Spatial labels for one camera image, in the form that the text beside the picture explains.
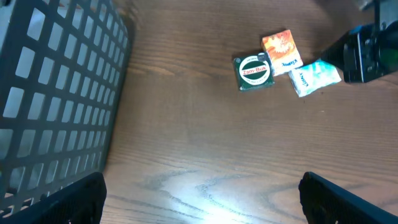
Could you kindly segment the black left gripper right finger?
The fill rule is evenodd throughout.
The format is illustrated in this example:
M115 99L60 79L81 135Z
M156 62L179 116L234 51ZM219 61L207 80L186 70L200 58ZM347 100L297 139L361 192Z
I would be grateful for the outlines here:
M313 173L304 173L298 189L309 223L397 223L397 216Z

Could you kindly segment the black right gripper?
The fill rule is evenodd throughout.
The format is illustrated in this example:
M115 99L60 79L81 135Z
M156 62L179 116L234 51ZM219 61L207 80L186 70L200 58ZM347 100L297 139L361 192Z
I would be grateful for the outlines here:
M345 33L320 59L343 71L346 83L367 83L397 71L397 21L383 30L358 26Z

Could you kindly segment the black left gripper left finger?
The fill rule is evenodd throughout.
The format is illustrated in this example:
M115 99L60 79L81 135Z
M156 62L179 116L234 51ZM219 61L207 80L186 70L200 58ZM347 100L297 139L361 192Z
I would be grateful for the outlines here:
M10 217L3 224L94 224L101 221L107 189L103 174L94 172L43 201Z

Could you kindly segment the small teal tissue pack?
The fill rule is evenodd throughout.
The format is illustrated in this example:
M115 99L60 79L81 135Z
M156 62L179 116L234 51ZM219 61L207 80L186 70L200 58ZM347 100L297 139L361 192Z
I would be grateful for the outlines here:
M291 70L289 77L299 97L341 81L336 67L322 60Z

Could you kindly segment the orange small tissue pack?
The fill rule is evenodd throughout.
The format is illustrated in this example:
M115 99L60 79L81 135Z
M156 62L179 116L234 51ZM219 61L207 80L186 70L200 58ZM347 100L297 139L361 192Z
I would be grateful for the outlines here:
M262 48L270 56L274 76L290 72L303 65L290 30L263 37Z

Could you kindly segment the dark green round-label box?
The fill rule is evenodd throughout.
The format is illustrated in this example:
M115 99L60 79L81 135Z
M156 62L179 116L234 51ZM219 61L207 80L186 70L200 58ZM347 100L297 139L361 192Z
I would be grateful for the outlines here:
M236 57L233 67L240 91L261 89L274 84L274 70L268 53Z

